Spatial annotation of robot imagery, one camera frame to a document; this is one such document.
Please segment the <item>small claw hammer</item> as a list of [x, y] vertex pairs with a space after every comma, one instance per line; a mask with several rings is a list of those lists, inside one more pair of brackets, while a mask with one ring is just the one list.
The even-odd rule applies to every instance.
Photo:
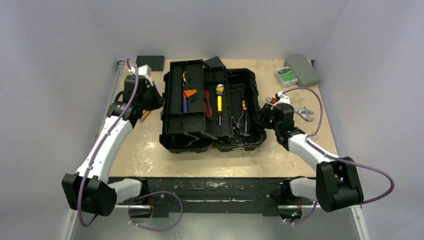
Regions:
[[250, 137], [252, 133], [249, 132], [249, 115], [247, 112], [244, 112], [242, 116], [237, 120], [237, 125], [239, 129], [239, 135], [242, 137]]

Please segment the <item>orange hex key set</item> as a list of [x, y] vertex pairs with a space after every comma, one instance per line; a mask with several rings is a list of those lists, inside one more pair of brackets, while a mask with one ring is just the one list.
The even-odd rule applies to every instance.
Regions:
[[185, 84], [183, 88], [183, 93], [186, 95], [190, 103], [198, 99], [198, 91], [191, 84]]

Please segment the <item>red black utility knife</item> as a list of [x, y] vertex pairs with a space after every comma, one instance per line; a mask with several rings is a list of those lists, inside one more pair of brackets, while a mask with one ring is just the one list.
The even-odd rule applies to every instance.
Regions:
[[212, 107], [211, 107], [211, 103], [210, 103], [210, 94], [207, 90], [204, 90], [203, 93], [204, 93], [205, 115], [206, 115], [207, 119], [211, 121], [213, 119], [213, 111], [212, 111]]

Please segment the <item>black plastic toolbox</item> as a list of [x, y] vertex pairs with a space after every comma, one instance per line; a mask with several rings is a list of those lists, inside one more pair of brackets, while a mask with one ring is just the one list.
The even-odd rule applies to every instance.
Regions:
[[169, 152], [253, 151], [267, 138], [256, 76], [247, 68], [210, 67], [203, 60], [174, 61], [164, 75], [160, 144]]

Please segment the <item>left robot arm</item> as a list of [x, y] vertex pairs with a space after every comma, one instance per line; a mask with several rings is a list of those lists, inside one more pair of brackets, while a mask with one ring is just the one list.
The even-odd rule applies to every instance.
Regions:
[[115, 205], [131, 199], [146, 203], [149, 191], [142, 181], [125, 178], [109, 183], [112, 165], [121, 146], [145, 111], [164, 105], [155, 83], [147, 74], [128, 75], [124, 89], [108, 107], [103, 129], [93, 149], [74, 174], [65, 174], [61, 185], [72, 210], [107, 217]]

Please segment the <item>yellow handled pliers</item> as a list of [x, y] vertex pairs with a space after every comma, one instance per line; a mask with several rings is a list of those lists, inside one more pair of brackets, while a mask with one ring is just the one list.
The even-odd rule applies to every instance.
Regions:
[[248, 108], [245, 100], [241, 101], [241, 108], [238, 112], [236, 112], [235, 116], [231, 117], [232, 123], [234, 124], [235, 129], [240, 129], [242, 127], [242, 123], [247, 124], [247, 117], [245, 114], [248, 113]]

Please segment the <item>blue red screwdriver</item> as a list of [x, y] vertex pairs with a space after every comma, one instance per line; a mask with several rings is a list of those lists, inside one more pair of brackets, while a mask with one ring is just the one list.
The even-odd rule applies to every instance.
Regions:
[[189, 112], [189, 101], [185, 92], [182, 94], [182, 110], [184, 113]]

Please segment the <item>yellow hex key set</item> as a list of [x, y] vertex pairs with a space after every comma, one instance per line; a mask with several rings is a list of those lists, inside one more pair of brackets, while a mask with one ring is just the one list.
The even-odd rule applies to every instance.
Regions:
[[218, 84], [215, 88], [215, 93], [217, 96], [221, 96], [224, 92], [224, 85], [223, 84]]

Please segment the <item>yellow handled screwdriver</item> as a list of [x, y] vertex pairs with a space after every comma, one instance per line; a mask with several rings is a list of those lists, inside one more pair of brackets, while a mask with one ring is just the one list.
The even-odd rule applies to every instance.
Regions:
[[218, 125], [222, 125], [222, 95], [217, 96], [217, 114], [218, 114]]

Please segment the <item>yellow black screwdriver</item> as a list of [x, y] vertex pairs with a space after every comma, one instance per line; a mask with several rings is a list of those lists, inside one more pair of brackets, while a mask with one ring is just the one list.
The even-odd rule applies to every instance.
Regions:
[[182, 80], [183, 80], [183, 86], [186, 87], [187, 84], [188, 84], [188, 78], [187, 78], [187, 72], [186, 71], [184, 71], [182, 73]]

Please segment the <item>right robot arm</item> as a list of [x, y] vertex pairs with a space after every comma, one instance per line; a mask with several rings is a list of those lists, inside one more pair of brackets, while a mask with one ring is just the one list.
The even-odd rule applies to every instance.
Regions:
[[255, 123], [262, 129], [274, 130], [277, 142], [300, 157], [315, 171], [314, 177], [294, 177], [285, 182], [280, 196], [288, 204], [300, 197], [316, 201], [325, 212], [359, 205], [364, 193], [355, 162], [350, 157], [339, 158], [309, 140], [295, 126], [294, 108], [288, 103], [273, 106], [266, 103]]

